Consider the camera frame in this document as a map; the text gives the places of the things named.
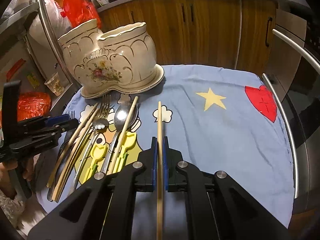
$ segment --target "human hand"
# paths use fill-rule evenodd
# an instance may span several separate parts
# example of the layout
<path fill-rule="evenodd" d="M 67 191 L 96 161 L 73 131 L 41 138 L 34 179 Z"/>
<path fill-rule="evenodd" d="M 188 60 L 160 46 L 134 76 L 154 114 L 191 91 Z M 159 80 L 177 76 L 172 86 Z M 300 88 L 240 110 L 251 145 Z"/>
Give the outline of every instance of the human hand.
<path fill-rule="evenodd" d="M 16 160 L 11 160 L 6 163 L 0 163 L 0 190 L 9 198 L 14 199 L 16 191 L 10 182 L 9 170 L 13 170 L 18 166 Z M 33 157 L 26 162 L 25 170 L 22 174 L 23 178 L 30 181 L 33 173 Z"/>

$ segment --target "curved metal bar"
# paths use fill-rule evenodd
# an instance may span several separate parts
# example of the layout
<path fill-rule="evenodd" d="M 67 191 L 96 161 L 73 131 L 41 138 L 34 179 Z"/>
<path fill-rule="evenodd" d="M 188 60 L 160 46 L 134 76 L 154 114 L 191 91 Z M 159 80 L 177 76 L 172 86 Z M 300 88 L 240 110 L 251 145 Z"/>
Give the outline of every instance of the curved metal bar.
<path fill-rule="evenodd" d="M 26 43 L 26 46 L 27 46 L 27 51 L 30 55 L 30 57 L 32 58 L 33 62 L 35 63 L 36 65 L 36 68 L 39 70 L 40 74 L 42 75 L 42 77 L 44 78 L 44 81 L 46 81 L 48 78 L 47 78 L 47 75 L 45 74 L 45 72 L 43 71 L 43 69 L 40 67 L 40 63 L 38 62 L 38 59 L 32 49 L 32 46 L 30 44 L 30 41 L 29 41 L 29 38 L 27 35 L 25 35 L 23 37 L 25 43 Z"/>
<path fill-rule="evenodd" d="M 284 112 L 284 109 L 282 107 L 282 104 L 276 94 L 276 91 L 274 90 L 269 78 L 267 77 L 266 74 L 262 74 L 262 79 L 265 83 L 265 85 L 268 87 L 268 89 L 272 92 L 275 100 L 276 100 L 276 104 L 278 106 L 278 109 L 280 111 L 280 114 L 284 120 L 284 125 L 285 128 L 287 130 L 287 134 L 288 134 L 288 139 L 289 139 L 289 143 L 290 143 L 290 148 L 291 148 L 291 153 L 292 153 L 292 160 L 293 160 L 293 183 L 294 183 L 294 198 L 298 197 L 298 192 L 299 192 L 299 171 L 298 171 L 298 158 L 297 158 L 297 152 L 296 152 L 296 146 L 294 144 L 294 140 L 293 140 L 293 135 L 291 132 L 291 128 L 289 125 L 289 121 L 287 119 L 287 116 Z"/>
<path fill-rule="evenodd" d="M 286 35 L 281 33 L 280 31 L 277 31 L 276 29 L 272 30 L 273 34 L 276 35 L 278 38 L 289 44 L 292 48 L 294 48 L 297 52 L 301 54 L 313 68 L 320 74 L 320 65 L 315 58 L 310 55 L 304 48 L 302 48 L 298 43 L 294 42 L 290 38 L 288 38 Z"/>
<path fill-rule="evenodd" d="M 72 77 L 66 67 L 65 62 L 64 62 L 63 54 L 62 54 L 60 45 L 58 44 L 58 40 L 53 32 L 52 25 L 49 20 L 49 16 L 48 16 L 47 9 L 45 7 L 44 0 L 36 0 L 36 1 L 39 2 L 38 13 L 39 13 L 39 18 L 40 18 L 40 21 L 41 21 L 41 24 L 42 24 L 42 27 L 44 30 L 44 34 L 48 39 L 49 45 L 52 49 L 52 52 L 53 52 L 54 56 L 56 57 L 62 71 L 66 75 L 70 84 L 72 84 L 73 79 L 72 79 Z"/>

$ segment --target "sticker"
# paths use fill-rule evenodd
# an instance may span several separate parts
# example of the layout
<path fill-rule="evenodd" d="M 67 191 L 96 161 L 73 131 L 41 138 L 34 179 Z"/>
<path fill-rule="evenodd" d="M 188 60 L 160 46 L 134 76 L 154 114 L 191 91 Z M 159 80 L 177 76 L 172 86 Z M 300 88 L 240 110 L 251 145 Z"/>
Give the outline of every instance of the sticker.
<path fill-rule="evenodd" d="M 13 67 L 7 72 L 7 82 L 10 81 L 13 75 L 23 66 L 25 62 L 26 61 L 21 58 L 13 65 Z"/>
<path fill-rule="evenodd" d="M 27 75 L 27 78 L 31 84 L 31 86 L 36 89 L 38 86 L 40 86 L 40 83 L 38 82 L 38 80 L 36 79 L 35 75 L 33 73 L 29 73 Z"/>

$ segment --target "plastic cup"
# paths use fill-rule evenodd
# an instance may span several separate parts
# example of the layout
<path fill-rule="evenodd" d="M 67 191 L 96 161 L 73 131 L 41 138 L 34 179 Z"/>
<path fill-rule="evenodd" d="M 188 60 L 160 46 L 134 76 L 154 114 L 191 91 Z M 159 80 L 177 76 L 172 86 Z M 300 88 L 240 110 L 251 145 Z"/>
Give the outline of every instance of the plastic cup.
<path fill-rule="evenodd" d="M 60 96 L 63 91 L 64 87 L 60 83 L 60 78 L 58 72 L 53 74 L 51 78 L 49 78 L 44 83 L 57 97 Z"/>

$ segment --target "blue tablecloth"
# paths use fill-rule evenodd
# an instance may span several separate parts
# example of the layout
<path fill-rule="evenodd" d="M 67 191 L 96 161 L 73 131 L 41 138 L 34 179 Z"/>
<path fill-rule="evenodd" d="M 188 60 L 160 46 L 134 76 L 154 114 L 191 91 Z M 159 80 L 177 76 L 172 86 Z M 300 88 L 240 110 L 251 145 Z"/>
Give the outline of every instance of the blue tablecloth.
<path fill-rule="evenodd" d="M 292 155 L 283 119 L 261 80 L 253 73 L 202 65 L 170 65 L 164 71 L 158 86 L 138 95 L 139 115 L 132 127 L 137 143 L 128 151 L 127 163 L 150 148 L 152 136 L 157 135 L 157 103 L 161 101 L 169 146 L 201 171 L 226 171 L 287 227 L 294 195 Z M 133 97 L 111 92 L 110 127 L 100 135 L 102 144 L 109 144 L 115 132 L 114 111 Z M 84 99 L 79 91 L 65 113 L 74 110 L 76 118 L 83 117 L 100 101 Z M 58 149 L 45 154 L 36 184 L 38 200 L 47 212 L 57 205 L 47 201 L 45 185 Z M 66 198 L 74 175 L 75 169 L 60 201 Z M 182 193 L 165 194 L 164 225 L 165 239 L 186 239 Z M 138 193 L 132 239 L 155 239 L 155 229 L 156 194 Z"/>

